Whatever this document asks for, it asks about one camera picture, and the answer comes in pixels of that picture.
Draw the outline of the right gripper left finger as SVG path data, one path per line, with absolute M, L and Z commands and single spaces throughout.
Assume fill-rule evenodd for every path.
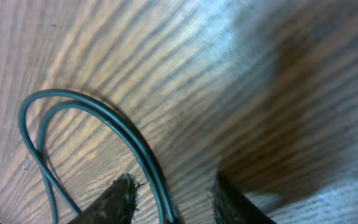
M 138 183 L 124 173 L 68 224 L 131 224 L 137 210 Z

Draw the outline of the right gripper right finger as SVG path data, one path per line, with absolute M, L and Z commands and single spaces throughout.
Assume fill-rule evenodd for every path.
M 275 224 L 221 174 L 216 176 L 212 193 L 217 224 Z

